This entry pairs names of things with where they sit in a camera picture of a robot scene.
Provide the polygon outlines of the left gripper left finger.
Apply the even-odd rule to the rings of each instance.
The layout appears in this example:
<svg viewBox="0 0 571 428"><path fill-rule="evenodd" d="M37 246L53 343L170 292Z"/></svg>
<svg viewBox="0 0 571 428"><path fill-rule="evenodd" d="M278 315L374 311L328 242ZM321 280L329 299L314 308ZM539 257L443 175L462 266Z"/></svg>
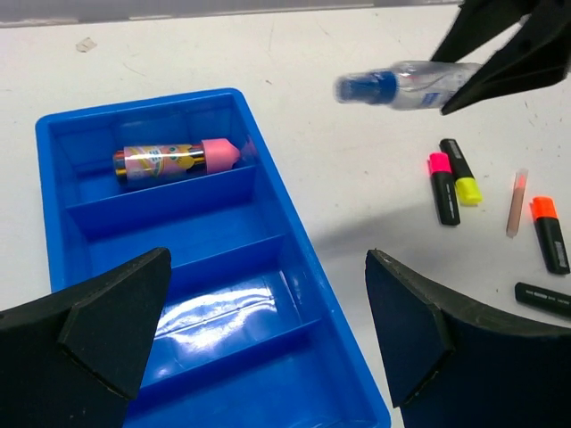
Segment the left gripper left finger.
<svg viewBox="0 0 571 428"><path fill-rule="evenodd" d="M1 313L3 427L121 427L137 397L171 276L155 248Z"/></svg>

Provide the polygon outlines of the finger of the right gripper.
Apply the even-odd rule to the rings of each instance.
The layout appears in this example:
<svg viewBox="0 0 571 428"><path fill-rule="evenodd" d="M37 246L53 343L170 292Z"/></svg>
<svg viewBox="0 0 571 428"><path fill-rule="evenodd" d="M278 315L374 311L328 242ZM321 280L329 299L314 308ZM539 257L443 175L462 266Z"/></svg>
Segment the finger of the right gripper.
<svg viewBox="0 0 571 428"><path fill-rule="evenodd" d="M542 0L510 41L441 108L448 115L483 100L553 86L570 72L570 3Z"/></svg>
<svg viewBox="0 0 571 428"><path fill-rule="evenodd" d="M447 35L431 57L457 62L530 14L534 0L466 0Z"/></svg>

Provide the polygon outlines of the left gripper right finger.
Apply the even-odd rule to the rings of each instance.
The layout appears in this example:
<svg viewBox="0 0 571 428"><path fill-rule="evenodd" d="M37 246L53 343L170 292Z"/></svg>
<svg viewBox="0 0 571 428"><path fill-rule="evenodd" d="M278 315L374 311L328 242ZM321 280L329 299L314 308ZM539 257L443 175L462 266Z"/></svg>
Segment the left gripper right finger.
<svg viewBox="0 0 571 428"><path fill-rule="evenodd" d="M567 427L570 331L483 304L380 250L366 287L408 427Z"/></svg>

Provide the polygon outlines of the clear spray bottle blue cap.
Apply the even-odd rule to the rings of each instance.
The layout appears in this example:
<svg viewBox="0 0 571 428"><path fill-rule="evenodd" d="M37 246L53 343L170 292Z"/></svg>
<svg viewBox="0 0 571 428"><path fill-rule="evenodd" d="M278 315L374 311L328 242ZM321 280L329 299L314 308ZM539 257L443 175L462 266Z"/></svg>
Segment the clear spray bottle blue cap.
<svg viewBox="0 0 571 428"><path fill-rule="evenodd" d="M442 108L481 68L478 63L396 62L350 73L334 85L339 103L385 105L397 111Z"/></svg>

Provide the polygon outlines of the pink cap black highlighter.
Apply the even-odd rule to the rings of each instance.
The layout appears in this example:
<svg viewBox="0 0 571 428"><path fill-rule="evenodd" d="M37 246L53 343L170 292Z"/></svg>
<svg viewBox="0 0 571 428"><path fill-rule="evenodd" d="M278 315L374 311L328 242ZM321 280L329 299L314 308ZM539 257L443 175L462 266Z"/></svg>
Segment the pink cap black highlighter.
<svg viewBox="0 0 571 428"><path fill-rule="evenodd" d="M440 223L444 226L459 225L459 206L448 155L444 152L431 153L428 168Z"/></svg>

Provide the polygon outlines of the pink cap crayon tube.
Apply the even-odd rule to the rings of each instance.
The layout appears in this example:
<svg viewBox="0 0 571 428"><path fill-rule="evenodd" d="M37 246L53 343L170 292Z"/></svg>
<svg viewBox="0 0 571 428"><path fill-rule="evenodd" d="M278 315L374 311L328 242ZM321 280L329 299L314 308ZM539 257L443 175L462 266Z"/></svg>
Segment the pink cap crayon tube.
<svg viewBox="0 0 571 428"><path fill-rule="evenodd" d="M153 185L231 170L240 151L226 138L198 144L125 146L112 156L115 176L123 185Z"/></svg>

